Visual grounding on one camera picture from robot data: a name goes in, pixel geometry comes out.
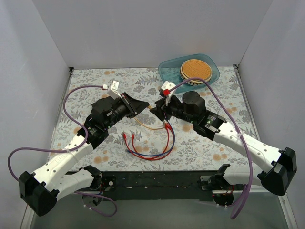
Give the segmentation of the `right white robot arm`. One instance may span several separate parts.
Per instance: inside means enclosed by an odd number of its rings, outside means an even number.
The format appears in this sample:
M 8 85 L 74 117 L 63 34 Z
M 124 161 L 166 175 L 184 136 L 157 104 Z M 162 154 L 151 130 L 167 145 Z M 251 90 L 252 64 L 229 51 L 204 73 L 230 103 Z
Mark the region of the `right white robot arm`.
M 183 94 L 182 100 L 175 95 L 167 103 L 158 100 L 150 112 L 161 121 L 176 117 L 193 124 L 194 131 L 202 137 L 223 144 L 243 156 L 250 155 L 252 168 L 222 165 L 208 180 L 205 188 L 225 190 L 233 185 L 262 186 L 269 192 L 282 196 L 286 193 L 297 171 L 296 153 L 286 147 L 281 150 L 264 144 L 247 134 L 240 134 L 224 117 L 207 110 L 205 100 L 194 91 Z

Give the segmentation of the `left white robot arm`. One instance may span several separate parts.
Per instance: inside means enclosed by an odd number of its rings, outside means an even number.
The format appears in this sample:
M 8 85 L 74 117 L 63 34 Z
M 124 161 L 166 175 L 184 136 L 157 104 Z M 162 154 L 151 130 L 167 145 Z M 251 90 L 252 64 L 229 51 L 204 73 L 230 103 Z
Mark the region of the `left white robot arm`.
M 133 118 L 149 106 L 122 93 L 92 104 L 91 114 L 84 126 L 68 144 L 68 152 L 58 153 L 34 172 L 23 172 L 19 177 L 20 197 L 38 215 L 50 212 L 62 197 L 82 188 L 96 191 L 101 187 L 101 172 L 86 166 L 73 175 L 66 173 L 83 157 L 90 154 L 109 135 L 108 130 L 123 118 Z

